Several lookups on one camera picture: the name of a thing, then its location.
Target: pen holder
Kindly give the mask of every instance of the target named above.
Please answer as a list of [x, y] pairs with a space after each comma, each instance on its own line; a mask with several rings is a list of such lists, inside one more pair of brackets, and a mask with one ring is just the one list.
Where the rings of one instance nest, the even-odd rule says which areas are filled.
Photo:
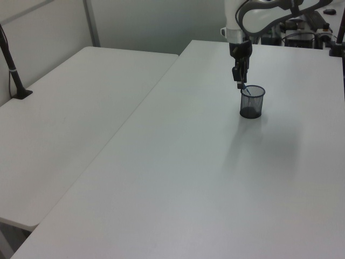
[[241, 90], [241, 110], [239, 114], [246, 119], [260, 117], [265, 93], [265, 89], [257, 85], [249, 85], [246, 89]]

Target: black wire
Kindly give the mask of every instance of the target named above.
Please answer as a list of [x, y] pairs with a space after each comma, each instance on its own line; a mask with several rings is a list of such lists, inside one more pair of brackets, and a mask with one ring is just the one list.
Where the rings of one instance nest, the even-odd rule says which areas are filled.
[[281, 40], [284, 41], [284, 39], [287, 39], [287, 38], [290, 38], [290, 37], [294, 37], [294, 36], [298, 36], [298, 35], [305, 35], [305, 34], [311, 34], [311, 35], [314, 35], [314, 37], [316, 37], [316, 34], [313, 33], [313, 32], [298, 32], [298, 33], [293, 33], [293, 34], [290, 34], [288, 36], [285, 36]]
[[238, 26], [239, 26], [241, 29], [242, 29], [242, 26], [239, 24], [237, 15], [238, 15], [239, 10], [240, 10], [246, 3], [248, 3], [249, 1], [250, 1], [250, 0], [246, 0], [243, 4], [241, 4], [240, 7], [237, 9], [237, 11], [236, 11], [236, 13], [235, 13], [235, 20], [236, 20]]
[[11, 94], [11, 72], [9, 71], [9, 93], [10, 93], [10, 97], [12, 99], [12, 94]]
[[331, 33], [321, 33], [321, 34], [319, 34], [319, 36], [323, 36], [323, 35], [331, 35], [331, 36], [333, 36], [334, 38], [336, 38], [336, 39], [338, 39], [336, 36], [334, 36], [333, 34], [331, 34]]

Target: white table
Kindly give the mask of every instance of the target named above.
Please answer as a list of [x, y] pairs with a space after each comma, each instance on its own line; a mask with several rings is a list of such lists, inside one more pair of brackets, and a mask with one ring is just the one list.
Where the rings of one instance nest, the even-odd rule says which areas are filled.
[[33, 230], [176, 60], [87, 47], [0, 108], [0, 222]]
[[256, 120], [233, 63], [193, 41], [13, 259], [342, 258], [341, 59], [254, 46]]

